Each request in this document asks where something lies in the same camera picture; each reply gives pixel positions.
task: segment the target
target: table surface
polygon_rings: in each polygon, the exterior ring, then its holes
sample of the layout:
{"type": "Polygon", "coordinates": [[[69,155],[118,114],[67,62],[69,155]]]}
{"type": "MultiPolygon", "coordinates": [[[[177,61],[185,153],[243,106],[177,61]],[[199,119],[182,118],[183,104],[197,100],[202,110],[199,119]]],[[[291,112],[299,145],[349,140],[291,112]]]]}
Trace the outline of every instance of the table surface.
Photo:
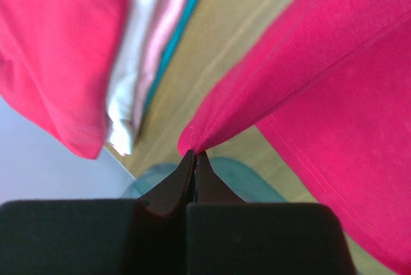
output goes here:
{"type": "MultiPolygon", "coordinates": [[[[109,150],[134,176],[153,164],[179,162],[177,140],[202,98],[291,1],[201,0],[143,121],[133,154],[120,157],[108,146],[109,150]]],[[[255,127],[207,153],[249,165],[290,202],[315,201],[255,127]]],[[[391,274],[347,239],[363,274],[391,274]]]]}

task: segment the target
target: clothing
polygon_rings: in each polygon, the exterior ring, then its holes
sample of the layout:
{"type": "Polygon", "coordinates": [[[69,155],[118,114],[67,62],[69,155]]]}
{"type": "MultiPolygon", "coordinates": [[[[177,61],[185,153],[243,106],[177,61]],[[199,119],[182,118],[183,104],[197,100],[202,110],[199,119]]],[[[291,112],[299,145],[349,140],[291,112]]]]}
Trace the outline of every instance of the clothing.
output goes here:
{"type": "MultiPolygon", "coordinates": [[[[152,19],[150,31],[144,44],[143,57],[139,68],[139,79],[135,91],[133,108],[133,130],[139,131],[143,117],[144,103],[149,88],[159,68],[161,54],[181,18],[187,0],[160,0],[152,19]]],[[[126,154],[130,154],[132,145],[126,154]]]]}
{"type": "Polygon", "coordinates": [[[153,84],[150,88],[150,91],[147,94],[147,99],[144,105],[144,111],[147,111],[148,106],[150,105],[150,102],[154,96],[154,93],[159,87],[160,81],[164,73],[166,72],[166,69],[168,67],[168,64],[171,61],[171,58],[174,55],[175,50],[177,49],[177,46],[179,45],[179,41],[181,37],[183,36],[184,30],[186,29],[186,25],[193,14],[193,11],[195,9],[195,6],[197,5],[199,0],[187,0],[186,7],[184,8],[184,11],[182,13],[181,19],[179,21],[179,24],[177,25],[173,35],[171,36],[171,39],[169,43],[166,46],[166,49],[162,53],[161,57],[161,62],[160,66],[158,69],[158,72],[155,76],[155,79],[153,81],[153,84]]]}
{"type": "Polygon", "coordinates": [[[1,0],[0,94],[73,153],[96,158],[130,0],[1,0]]]}
{"type": "Polygon", "coordinates": [[[106,97],[106,110],[110,118],[107,141],[119,153],[127,152],[133,143],[130,120],[134,89],[144,38],[157,2],[132,0],[123,41],[112,68],[106,97]]]}
{"type": "Polygon", "coordinates": [[[257,124],[366,251],[411,273],[411,0],[295,0],[184,129],[199,153],[257,124]]]}

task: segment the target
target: teal cloth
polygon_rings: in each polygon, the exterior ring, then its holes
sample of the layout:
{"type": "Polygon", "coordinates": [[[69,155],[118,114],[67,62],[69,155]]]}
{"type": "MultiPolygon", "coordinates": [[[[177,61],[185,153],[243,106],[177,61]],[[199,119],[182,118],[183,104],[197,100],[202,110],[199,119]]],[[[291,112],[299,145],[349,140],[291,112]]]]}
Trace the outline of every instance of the teal cloth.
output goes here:
{"type": "Polygon", "coordinates": [[[171,36],[171,39],[166,46],[166,49],[162,53],[162,58],[159,66],[159,70],[157,72],[157,75],[155,77],[155,80],[150,88],[150,91],[148,92],[146,103],[144,105],[144,111],[147,111],[148,106],[150,105],[150,102],[154,96],[154,93],[156,92],[157,88],[159,87],[161,78],[163,74],[165,73],[168,64],[171,61],[171,58],[174,55],[175,50],[177,49],[177,46],[179,44],[179,41],[184,33],[184,30],[186,28],[187,22],[189,21],[195,6],[197,5],[198,0],[187,0],[186,7],[184,8],[184,11],[182,13],[181,19],[179,21],[179,24],[177,25],[173,35],[171,36]]]}

